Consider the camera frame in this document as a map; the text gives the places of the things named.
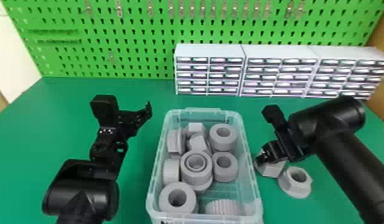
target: green table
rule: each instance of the green table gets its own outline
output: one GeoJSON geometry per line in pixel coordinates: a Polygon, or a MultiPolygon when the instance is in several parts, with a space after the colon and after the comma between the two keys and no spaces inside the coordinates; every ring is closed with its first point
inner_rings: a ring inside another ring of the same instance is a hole
{"type": "MultiPolygon", "coordinates": [[[[173,81],[43,78],[0,114],[0,223],[55,223],[41,204],[48,185],[68,158],[88,158],[98,124],[89,101],[114,94],[122,110],[138,110],[147,100],[153,118],[129,140],[118,183],[120,207],[111,223],[150,223],[145,197],[166,112],[185,107],[217,107],[238,111],[244,120],[252,155],[275,139],[261,116],[267,104],[285,114],[320,99],[180,96],[173,81]]],[[[358,137],[384,162],[384,123],[367,109],[358,137]]],[[[313,177],[305,200],[287,196],[276,180],[257,175],[265,223],[362,223],[355,208],[316,156],[300,162],[313,177]]]]}

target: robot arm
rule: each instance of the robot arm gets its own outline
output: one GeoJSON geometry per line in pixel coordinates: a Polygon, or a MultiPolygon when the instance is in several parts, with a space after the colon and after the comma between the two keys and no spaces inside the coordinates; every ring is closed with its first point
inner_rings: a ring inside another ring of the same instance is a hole
{"type": "Polygon", "coordinates": [[[149,102],[139,111],[121,111],[112,95],[97,95],[90,106],[100,125],[90,160],[66,160],[43,199],[43,212],[58,216],[57,224],[101,224],[115,216],[116,180],[128,150],[127,140],[152,117],[149,102]]]}
{"type": "Polygon", "coordinates": [[[354,135],[365,123],[361,102],[339,97],[293,113],[288,121],[277,105],[268,105],[263,116],[278,140],[263,146],[256,167],[316,154],[364,222],[384,223],[384,165],[354,135]]]}

